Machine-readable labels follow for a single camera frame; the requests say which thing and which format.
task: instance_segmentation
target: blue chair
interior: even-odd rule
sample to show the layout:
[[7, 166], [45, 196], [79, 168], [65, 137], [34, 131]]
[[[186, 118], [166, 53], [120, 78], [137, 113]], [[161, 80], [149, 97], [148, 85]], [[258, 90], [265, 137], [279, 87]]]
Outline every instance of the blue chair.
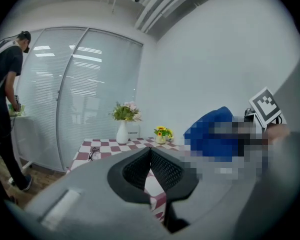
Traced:
[[223, 106], [213, 110], [196, 121], [185, 133], [184, 144], [190, 145], [191, 155], [214, 157], [216, 162], [231, 162], [232, 156], [238, 156], [238, 139], [212, 132], [218, 123], [232, 122], [230, 110]]

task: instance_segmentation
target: person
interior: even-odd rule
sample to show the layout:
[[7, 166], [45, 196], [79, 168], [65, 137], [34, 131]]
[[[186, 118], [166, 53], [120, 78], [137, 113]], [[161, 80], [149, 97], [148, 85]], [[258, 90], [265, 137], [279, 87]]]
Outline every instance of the person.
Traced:
[[[6, 98], [12, 104], [14, 110], [20, 111], [20, 104], [15, 98], [14, 82], [16, 76], [20, 76], [23, 52], [29, 50], [31, 34], [28, 31], [22, 31], [14, 41], [4, 40], [0, 42], [0, 48], [6, 45], [6, 49], [0, 52], [0, 156], [2, 157], [11, 177], [16, 186], [27, 191], [32, 183], [31, 175], [24, 176], [15, 159], [12, 139], [11, 139], [11, 120], [8, 111]], [[2, 184], [0, 183], [0, 195], [4, 199], [13, 200], [8, 197]]]

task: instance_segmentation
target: blurred object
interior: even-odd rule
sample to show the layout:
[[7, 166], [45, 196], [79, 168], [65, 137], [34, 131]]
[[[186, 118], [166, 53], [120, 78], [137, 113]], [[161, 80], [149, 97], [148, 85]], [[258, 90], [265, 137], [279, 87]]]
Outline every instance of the blurred object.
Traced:
[[270, 123], [264, 132], [264, 138], [268, 139], [268, 144], [273, 144], [277, 139], [283, 139], [290, 134], [286, 124]]
[[250, 107], [248, 107], [244, 112], [244, 116], [247, 117], [253, 113], [255, 113], [255, 111], [253, 111]]

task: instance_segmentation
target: pink flower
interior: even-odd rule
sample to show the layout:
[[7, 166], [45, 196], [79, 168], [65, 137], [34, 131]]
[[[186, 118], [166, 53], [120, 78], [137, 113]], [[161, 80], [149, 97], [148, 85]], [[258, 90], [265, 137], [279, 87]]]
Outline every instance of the pink flower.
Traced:
[[137, 108], [137, 106], [136, 106], [136, 104], [135, 104], [134, 101], [130, 101], [129, 102], [129, 107], [130, 107], [131, 110], [135, 110]]

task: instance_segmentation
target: table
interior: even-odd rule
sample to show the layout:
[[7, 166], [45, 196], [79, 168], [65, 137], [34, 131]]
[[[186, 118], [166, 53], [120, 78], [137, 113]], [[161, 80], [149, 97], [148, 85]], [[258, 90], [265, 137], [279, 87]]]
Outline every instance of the table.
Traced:
[[[97, 152], [92, 156], [93, 160], [104, 159], [124, 151], [145, 147], [164, 148], [174, 151], [179, 150], [179, 146], [170, 142], [167, 142], [166, 144], [158, 144], [155, 142], [155, 138], [153, 137], [130, 139], [127, 144], [119, 144], [115, 139], [85, 139], [78, 152], [75, 154], [67, 173], [88, 163], [89, 154], [92, 152], [94, 147], [98, 147], [100, 152]], [[158, 220], [160, 220], [160, 222], [163, 222], [166, 209], [166, 193], [151, 170], [149, 171], [145, 181], [144, 192], [150, 195], [152, 213], [158, 218]]]

